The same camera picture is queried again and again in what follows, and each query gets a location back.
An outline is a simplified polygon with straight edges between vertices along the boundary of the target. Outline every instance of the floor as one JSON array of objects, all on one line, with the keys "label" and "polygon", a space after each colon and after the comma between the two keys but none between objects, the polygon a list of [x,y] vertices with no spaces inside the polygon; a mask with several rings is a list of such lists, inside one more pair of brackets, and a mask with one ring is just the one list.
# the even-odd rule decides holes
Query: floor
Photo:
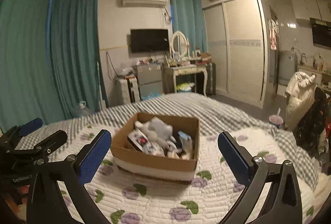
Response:
[{"label": "floor", "polygon": [[225,97],[223,95],[212,95],[209,96],[212,99],[215,99],[219,102],[223,102],[225,104],[231,105],[233,107],[237,107],[243,111],[245,111],[248,115],[251,115],[254,118],[260,119],[264,122],[269,121],[269,116],[273,114],[277,114],[277,110],[280,107],[280,116],[285,119],[286,116],[286,99],[283,96],[277,95],[277,97],[272,100],[271,102],[268,102],[267,105],[264,106],[263,109],[258,108],[256,106],[252,106],[228,97]]}]

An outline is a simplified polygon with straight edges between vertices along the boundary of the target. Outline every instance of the wardrobe door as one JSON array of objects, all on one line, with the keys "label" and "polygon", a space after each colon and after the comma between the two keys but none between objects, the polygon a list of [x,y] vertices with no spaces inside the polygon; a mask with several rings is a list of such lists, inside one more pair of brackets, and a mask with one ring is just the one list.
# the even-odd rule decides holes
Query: wardrobe door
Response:
[{"label": "wardrobe door", "polygon": [[222,5],[204,9],[208,52],[216,64],[216,91],[227,91],[227,48]]},{"label": "wardrobe door", "polygon": [[223,3],[228,42],[228,92],[259,103],[264,78],[264,40],[258,0]]}]

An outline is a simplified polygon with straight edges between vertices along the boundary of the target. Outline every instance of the bed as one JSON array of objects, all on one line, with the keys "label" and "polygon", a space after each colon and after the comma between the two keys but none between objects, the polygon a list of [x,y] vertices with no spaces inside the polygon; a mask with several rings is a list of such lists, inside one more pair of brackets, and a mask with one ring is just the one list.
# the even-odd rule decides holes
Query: bed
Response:
[{"label": "bed", "polygon": [[[317,212],[315,207],[319,210],[328,196],[321,190],[331,186],[331,180],[318,174],[308,154],[296,145],[291,132],[277,130],[240,109],[195,93],[168,94],[43,126],[23,138],[17,149],[32,148],[62,129],[67,132],[68,141],[50,156],[50,161],[63,160],[88,143],[91,133],[97,134],[103,128],[115,133],[136,112],[199,118],[201,138],[197,174],[191,185],[147,179],[119,170],[109,151],[92,182],[85,187],[110,223],[218,223],[243,190],[217,148],[216,138],[225,130],[253,156],[262,152],[277,163],[285,159],[293,162],[302,197],[303,223],[311,221]],[[65,185],[59,182],[59,186],[70,213],[82,221]],[[259,213],[268,189],[266,184],[248,221]]]}]

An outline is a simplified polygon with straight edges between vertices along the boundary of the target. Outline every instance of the floral bedspread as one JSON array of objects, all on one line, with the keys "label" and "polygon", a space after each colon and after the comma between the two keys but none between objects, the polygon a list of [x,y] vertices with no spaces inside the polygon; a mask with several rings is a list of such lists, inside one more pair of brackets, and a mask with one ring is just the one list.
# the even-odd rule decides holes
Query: floral bedspread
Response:
[{"label": "floral bedspread", "polygon": [[[76,154],[101,129],[114,133],[110,126],[89,125],[57,154],[56,159],[63,160],[69,154]],[[273,163],[282,163],[286,159],[274,138],[262,129],[246,128],[233,131],[231,135],[252,156],[259,155]],[[299,178],[298,182],[302,198],[302,222],[308,223],[314,210],[313,191],[304,180]],[[82,222],[65,185],[59,182],[59,186],[72,217]],[[269,187],[270,183],[265,185],[247,222],[257,217]],[[111,151],[108,151],[92,182],[86,184],[85,188],[113,224],[215,224],[226,215],[244,186],[236,181],[219,152],[217,136],[201,136],[196,176],[191,184],[165,182],[119,170]]]}]

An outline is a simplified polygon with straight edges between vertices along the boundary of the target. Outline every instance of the gray suitcase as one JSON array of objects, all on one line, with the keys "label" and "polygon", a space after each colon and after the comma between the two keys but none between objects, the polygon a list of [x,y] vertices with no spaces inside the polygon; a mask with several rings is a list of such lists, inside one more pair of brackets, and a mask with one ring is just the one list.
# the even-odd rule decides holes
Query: gray suitcase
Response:
[{"label": "gray suitcase", "polygon": [[[207,87],[206,94],[207,95],[215,95],[216,94],[216,65],[215,63],[206,63],[207,69]],[[197,74],[197,92],[203,94],[203,86],[204,86],[204,74]]]}]

